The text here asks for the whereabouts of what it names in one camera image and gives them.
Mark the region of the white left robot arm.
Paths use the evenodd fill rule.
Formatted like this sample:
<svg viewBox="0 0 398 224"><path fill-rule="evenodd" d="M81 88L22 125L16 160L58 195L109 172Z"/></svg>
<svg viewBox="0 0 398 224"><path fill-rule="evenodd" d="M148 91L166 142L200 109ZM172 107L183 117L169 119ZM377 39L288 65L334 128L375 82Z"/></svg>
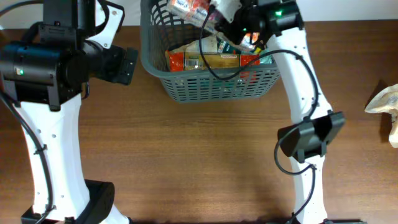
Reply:
<svg viewBox="0 0 398 224"><path fill-rule="evenodd" d="M138 52L113 45L125 17L109 1L43 1L43 19L1 47L1 100L23 128L34 179L22 223L130 223L110 182L85 179L78 120L90 78L131 83Z"/></svg>

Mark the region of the beige paper bag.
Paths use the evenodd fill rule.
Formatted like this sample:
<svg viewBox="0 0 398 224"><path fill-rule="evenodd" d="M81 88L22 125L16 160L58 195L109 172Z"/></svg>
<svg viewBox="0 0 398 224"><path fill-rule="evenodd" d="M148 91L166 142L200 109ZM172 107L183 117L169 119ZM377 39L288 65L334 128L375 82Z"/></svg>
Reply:
<svg viewBox="0 0 398 224"><path fill-rule="evenodd" d="M203 70L204 64L200 57L200 44L204 54L217 54L218 41L215 35L201 40L195 40L189 44L165 51L167 68L171 72L184 70Z"/></svg>

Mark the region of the multicolour tissue pack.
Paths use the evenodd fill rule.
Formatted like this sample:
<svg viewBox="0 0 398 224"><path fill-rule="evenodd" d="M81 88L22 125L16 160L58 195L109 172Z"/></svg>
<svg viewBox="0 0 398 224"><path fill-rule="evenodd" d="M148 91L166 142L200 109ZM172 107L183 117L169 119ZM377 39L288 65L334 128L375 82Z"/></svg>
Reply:
<svg viewBox="0 0 398 224"><path fill-rule="evenodd" d="M219 39L227 41L233 47L242 51L252 51L255 45L249 43L249 34L246 34L242 42L238 45L230 42L222 32L217 31L217 23L225 18L218 12L210 1L202 0L169 0L167 11L180 17L184 21L216 35Z"/></svg>

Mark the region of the grey plastic basket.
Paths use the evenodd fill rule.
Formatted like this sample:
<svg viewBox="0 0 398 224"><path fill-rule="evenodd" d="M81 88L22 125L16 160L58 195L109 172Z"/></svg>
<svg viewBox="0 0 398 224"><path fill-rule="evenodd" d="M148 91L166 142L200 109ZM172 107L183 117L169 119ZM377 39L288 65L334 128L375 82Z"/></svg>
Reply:
<svg viewBox="0 0 398 224"><path fill-rule="evenodd" d="M282 79L273 64L260 65L260 57L238 68L211 69L200 44L206 70L171 72L165 51L214 35L167 11L168 1L141 2L141 44L144 68L163 84L169 96L179 103L255 98L268 92Z"/></svg>

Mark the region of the teal snack packet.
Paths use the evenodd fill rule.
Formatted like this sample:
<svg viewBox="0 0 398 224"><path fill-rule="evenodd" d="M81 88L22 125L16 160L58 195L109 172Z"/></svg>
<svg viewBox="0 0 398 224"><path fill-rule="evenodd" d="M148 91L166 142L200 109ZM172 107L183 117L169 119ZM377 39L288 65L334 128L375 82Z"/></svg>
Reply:
<svg viewBox="0 0 398 224"><path fill-rule="evenodd" d="M273 64L274 59L272 55L266 55L266 53L268 53L268 49L264 49L259 53L260 59L258 60L258 62L260 65Z"/></svg>

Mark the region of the orange biscuit package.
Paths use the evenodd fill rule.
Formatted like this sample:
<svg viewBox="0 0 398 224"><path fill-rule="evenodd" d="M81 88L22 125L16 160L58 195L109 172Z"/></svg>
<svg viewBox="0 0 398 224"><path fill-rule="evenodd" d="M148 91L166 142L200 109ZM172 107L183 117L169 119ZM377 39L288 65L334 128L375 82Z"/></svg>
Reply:
<svg viewBox="0 0 398 224"><path fill-rule="evenodd" d="M243 67L247 65L251 60L258 58L259 56L251 54L203 54L203 55L211 69ZM204 61L203 64L204 64L203 70L206 70L207 67Z"/></svg>

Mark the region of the green coffee mix bag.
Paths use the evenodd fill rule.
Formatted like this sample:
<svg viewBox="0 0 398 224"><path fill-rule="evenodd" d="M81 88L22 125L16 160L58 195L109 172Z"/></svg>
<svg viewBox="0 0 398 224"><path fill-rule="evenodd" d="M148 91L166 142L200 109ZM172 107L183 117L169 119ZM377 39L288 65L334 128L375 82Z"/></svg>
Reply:
<svg viewBox="0 0 398 224"><path fill-rule="evenodd" d="M262 48L256 47L252 51L242 51L233 47L225 40L217 39L217 52L219 54L259 54L263 50Z"/></svg>

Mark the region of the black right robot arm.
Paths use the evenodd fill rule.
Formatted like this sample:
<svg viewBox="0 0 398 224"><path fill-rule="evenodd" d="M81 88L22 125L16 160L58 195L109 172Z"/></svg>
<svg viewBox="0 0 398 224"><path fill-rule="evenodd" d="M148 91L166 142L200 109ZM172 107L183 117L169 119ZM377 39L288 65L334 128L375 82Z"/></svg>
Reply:
<svg viewBox="0 0 398 224"><path fill-rule="evenodd" d="M292 125L277 133L275 152L289 158L294 178L295 205L289 223L328 223L323 202L323 164L326 148L345 123L333 111L316 77L296 1L210 1L211 12L222 20L216 30L238 44L244 35L257 33L279 69L289 100Z"/></svg>

